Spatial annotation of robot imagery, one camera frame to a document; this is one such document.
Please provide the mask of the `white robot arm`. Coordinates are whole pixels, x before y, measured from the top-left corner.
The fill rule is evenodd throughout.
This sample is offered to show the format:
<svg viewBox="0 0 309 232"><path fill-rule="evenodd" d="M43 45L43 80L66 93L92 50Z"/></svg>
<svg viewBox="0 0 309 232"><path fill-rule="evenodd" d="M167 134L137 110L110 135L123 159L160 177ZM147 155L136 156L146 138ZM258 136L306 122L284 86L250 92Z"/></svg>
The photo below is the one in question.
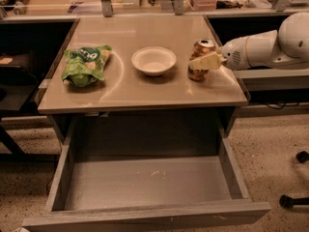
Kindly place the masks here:
<svg viewBox="0 0 309 232"><path fill-rule="evenodd" d="M188 66L194 71L268 67L277 70L309 68L309 13L287 17L278 30L236 38L219 49L193 58Z"/></svg>

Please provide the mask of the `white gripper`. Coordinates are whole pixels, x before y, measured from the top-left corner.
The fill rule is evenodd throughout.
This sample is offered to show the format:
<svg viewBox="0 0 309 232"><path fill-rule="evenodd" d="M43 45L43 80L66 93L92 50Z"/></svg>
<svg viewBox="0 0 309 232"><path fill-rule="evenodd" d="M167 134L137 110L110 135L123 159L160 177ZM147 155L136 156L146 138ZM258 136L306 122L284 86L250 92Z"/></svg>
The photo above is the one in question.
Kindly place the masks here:
<svg viewBox="0 0 309 232"><path fill-rule="evenodd" d="M217 70L224 67L233 70L247 70L250 68L246 57L247 37L240 37L226 42L219 47L218 54L213 51L189 62L189 67L194 71Z"/></svg>

